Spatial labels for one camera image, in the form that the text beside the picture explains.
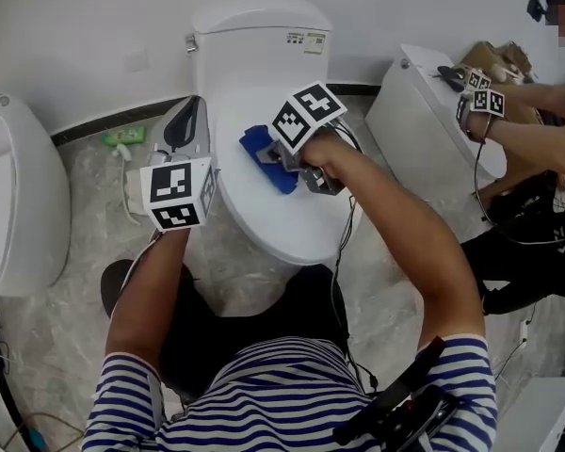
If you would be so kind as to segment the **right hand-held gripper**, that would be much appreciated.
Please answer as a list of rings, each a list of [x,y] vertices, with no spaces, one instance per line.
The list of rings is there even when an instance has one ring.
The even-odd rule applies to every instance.
[[[297,90],[273,119],[275,143],[256,153],[258,161],[282,164],[286,171],[298,172],[311,192],[338,195],[344,186],[322,168],[304,164],[299,153],[314,134],[334,130],[332,123],[346,113],[345,105],[320,81]]]

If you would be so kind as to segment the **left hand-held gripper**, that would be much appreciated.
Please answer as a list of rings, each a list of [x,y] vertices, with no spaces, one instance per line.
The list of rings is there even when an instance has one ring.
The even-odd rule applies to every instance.
[[[188,97],[168,113],[163,138],[172,152],[189,145],[188,157],[153,150],[140,169],[143,208],[160,232],[206,224],[217,190],[217,159],[211,152],[208,110],[202,97]]]

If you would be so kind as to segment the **person's right hand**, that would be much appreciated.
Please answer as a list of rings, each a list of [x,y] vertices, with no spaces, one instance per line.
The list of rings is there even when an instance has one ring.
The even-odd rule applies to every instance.
[[[299,151],[304,163],[322,168],[331,178],[342,181],[348,166],[361,154],[335,133],[314,134]]]

